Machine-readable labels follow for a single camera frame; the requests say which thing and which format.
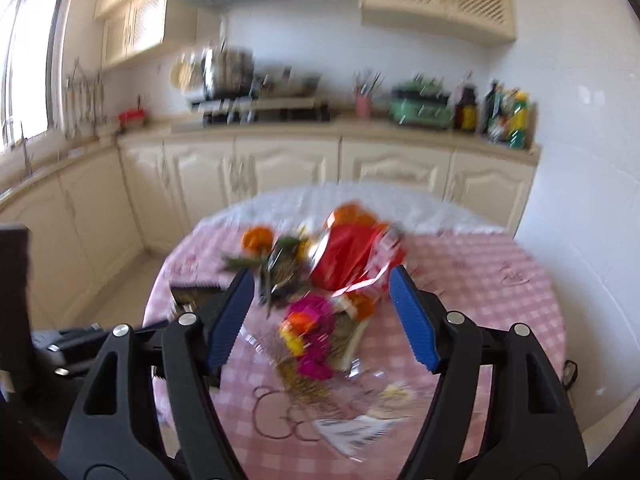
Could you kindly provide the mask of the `black snack packet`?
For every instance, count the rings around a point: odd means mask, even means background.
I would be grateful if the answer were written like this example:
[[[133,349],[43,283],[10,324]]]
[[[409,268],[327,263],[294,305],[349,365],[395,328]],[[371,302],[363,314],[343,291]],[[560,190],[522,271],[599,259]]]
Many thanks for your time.
[[[201,306],[206,304],[211,296],[218,294],[222,288],[218,285],[170,285],[172,312],[180,315],[188,312],[196,312]]]

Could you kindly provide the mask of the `crushed red cola can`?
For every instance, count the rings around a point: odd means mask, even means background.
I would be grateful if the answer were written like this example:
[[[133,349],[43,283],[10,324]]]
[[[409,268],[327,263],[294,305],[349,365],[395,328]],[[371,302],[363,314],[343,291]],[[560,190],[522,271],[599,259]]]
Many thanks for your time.
[[[390,271],[406,255],[405,234],[397,226],[334,224],[312,248],[310,281],[335,297],[351,292],[384,295]]]

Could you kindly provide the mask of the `clear plastic wrapper bag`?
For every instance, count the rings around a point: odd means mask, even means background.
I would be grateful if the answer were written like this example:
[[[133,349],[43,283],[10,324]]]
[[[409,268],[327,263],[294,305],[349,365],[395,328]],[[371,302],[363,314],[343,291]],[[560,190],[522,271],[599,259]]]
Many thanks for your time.
[[[325,382],[296,373],[276,324],[245,323],[241,337],[271,366],[273,386],[257,386],[252,423],[269,440],[326,442],[341,456],[362,462],[390,434],[408,426],[424,403],[419,391],[357,356],[346,372]]]

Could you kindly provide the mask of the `colourful candy wrapper pile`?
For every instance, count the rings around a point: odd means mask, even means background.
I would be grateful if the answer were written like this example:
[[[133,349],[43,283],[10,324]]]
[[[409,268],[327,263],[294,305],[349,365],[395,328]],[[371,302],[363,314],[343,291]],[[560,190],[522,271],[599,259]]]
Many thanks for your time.
[[[279,337],[296,373],[325,382],[352,365],[378,300],[351,292],[337,297],[307,294],[288,306]]]

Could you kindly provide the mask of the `crushed orange soda can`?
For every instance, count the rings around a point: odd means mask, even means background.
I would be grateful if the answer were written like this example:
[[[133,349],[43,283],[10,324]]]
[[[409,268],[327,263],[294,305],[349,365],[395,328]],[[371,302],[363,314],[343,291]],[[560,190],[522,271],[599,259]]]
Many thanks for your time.
[[[378,217],[357,202],[346,203],[336,207],[326,219],[326,226],[328,228],[341,226],[342,224],[375,226],[377,223]]]

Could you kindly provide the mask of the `kitchen window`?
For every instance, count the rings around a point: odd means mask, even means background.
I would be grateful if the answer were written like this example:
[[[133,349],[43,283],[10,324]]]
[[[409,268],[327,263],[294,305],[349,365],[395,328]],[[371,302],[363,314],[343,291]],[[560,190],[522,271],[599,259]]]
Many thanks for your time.
[[[61,0],[3,0],[1,146],[40,136],[53,124],[52,58]]]

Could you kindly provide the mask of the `pink checkered tablecloth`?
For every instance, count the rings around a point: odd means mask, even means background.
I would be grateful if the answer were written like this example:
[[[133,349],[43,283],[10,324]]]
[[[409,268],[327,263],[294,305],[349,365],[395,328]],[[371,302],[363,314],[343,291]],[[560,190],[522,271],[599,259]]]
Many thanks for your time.
[[[302,186],[259,195],[203,219],[165,260],[143,321],[171,314],[175,285],[229,285],[224,257],[251,226],[278,234],[319,231],[338,206],[360,203],[406,232],[408,271],[446,308],[481,326],[527,324],[556,370],[565,327],[550,278],[509,234],[431,194],[378,183]],[[212,395],[236,456],[252,479],[393,479],[431,403],[437,379],[413,356],[390,300],[360,330],[347,368],[330,390],[288,390],[279,373],[280,315],[260,304]]]

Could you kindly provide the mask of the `green electric cooker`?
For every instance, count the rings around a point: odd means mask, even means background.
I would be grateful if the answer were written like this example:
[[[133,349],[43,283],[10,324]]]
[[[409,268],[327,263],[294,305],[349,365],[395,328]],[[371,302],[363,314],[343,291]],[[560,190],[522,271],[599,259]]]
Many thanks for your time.
[[[417,74],[390,92],[390,119],[401,126],[447,130],[454,119],[449,99],[442,79]]]

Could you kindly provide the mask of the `green oil bottle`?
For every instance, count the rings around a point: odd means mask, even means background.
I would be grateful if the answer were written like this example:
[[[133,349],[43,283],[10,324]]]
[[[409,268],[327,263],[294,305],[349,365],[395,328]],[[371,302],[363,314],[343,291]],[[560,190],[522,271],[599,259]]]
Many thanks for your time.
[[[514,150],[525,148],[528,129],[529,97],[528,93],[515,93],[509,119],[508,144]]]

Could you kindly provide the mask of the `pink utensil cup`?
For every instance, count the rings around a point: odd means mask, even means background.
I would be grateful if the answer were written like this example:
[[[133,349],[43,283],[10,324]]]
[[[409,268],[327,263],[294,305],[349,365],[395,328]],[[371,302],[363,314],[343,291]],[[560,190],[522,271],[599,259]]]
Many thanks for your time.
[[[369,93],[355,94],[355,114],[359,119],[370,120],[372,116],[372,100]]]

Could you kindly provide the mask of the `chrome sink faucet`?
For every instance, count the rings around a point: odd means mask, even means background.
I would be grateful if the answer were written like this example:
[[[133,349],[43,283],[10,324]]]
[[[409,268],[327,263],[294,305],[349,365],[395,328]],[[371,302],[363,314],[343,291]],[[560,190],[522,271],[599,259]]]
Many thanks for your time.
[[[23,175],[21,176],[21,179],[26,180],[32,176],[32,158],[30,157],[28,152],[27,138],[24,133],[24,125],[22,122],[20,122],[20,133],[21,133],[20,149],[23,155],[23,164],[24,164]]]

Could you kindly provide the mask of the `dark vinegar bottle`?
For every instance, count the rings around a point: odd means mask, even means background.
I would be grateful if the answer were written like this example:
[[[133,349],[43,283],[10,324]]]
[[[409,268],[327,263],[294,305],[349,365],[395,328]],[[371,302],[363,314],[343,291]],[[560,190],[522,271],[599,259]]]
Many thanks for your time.
[[[483,108],[482,133],[487,136],[489,129],[500,115],[502,85],[498,79],[491,81],[489,92],[485,96]]]

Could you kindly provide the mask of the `black gas stove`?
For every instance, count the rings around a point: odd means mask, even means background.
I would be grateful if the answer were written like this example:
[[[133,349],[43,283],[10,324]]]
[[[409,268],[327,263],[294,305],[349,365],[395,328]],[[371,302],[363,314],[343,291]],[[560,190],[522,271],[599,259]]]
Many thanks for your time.
[[[329,103],[309,98],[242,98],[203,101],[191,106],[202,116],[204,127],[236,124],[277,124],[283,122],[330,122]]]

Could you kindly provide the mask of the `red bowl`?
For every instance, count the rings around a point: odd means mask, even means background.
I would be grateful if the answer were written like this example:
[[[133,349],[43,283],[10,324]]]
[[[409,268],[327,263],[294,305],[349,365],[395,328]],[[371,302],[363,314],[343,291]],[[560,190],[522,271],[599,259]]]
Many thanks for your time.
[[[148,114],[143,108],[130,108],[118,115],[118,121],[122,131],[142,128],[148,120]]]

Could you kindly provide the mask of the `hanging utensil rack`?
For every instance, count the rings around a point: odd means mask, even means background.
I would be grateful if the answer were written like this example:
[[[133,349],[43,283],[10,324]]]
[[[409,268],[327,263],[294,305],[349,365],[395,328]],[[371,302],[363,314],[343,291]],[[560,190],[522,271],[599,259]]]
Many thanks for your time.
[[[97,138],[107,124],[103,73],[88,73],[76,58],[63,80],[63,132],[67,141]]]

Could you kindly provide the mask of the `steel wok with lid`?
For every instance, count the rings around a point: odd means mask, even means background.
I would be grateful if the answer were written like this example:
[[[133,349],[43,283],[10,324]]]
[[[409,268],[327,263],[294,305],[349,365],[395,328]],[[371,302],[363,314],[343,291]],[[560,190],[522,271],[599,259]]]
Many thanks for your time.
[[[294,72],[291,66],[254,73],[254,90],[261,99],[308,98],[319,88],[322,75]]]

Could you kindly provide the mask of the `stainless steamer pot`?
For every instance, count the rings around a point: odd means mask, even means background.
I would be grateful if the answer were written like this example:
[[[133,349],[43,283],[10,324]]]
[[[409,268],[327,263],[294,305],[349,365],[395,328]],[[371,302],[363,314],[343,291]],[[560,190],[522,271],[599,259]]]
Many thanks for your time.
[[[209,101],[244,98],[250,94],[254,80],[253,52],[225,44],[208,47],[203,51],[202,73]]]

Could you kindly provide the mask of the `cream strainer basket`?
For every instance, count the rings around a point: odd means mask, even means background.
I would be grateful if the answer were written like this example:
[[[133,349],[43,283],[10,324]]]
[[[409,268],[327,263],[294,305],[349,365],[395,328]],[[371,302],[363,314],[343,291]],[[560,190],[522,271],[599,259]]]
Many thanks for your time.
[[[186,58],[179,58],[170,71],[171,85],[180,92],[191,87],[192,63]]]

